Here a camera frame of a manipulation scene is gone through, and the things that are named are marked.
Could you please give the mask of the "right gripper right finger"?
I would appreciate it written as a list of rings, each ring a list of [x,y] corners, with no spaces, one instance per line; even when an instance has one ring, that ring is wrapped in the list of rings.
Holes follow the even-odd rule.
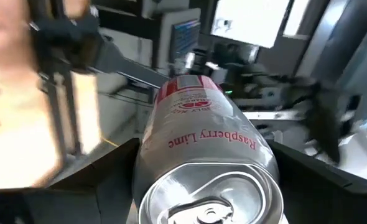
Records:
[[[367,180],[268,140],[290,224],[367,224]]]

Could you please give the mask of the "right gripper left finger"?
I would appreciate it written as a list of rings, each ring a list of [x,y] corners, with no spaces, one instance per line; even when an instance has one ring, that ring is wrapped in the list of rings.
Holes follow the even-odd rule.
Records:
[[[0,190],[0,224],[126,224],[139,139],[45,189]]]

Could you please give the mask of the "bright white monitor screen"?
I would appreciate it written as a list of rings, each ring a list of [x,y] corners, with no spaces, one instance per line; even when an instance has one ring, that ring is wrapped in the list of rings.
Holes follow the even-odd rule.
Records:
[[[271,48],[290,0],[218,0],[211,34]]]

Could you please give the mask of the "white and pink soda can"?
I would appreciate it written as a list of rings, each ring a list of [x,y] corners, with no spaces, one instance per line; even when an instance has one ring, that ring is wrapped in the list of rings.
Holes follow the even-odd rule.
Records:
[[[134,176],[139,224],[285,224],[276,158],[210,78],[166,82]]]

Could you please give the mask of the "monitor with blue screen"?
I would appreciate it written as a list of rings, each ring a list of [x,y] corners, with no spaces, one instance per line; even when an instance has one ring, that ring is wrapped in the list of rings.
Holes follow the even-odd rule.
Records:
[[[200,33],[200,21],[194,19],[172,26],[169,47],[169,62],[175,62],[178,58],[183,58],[198,43]]]

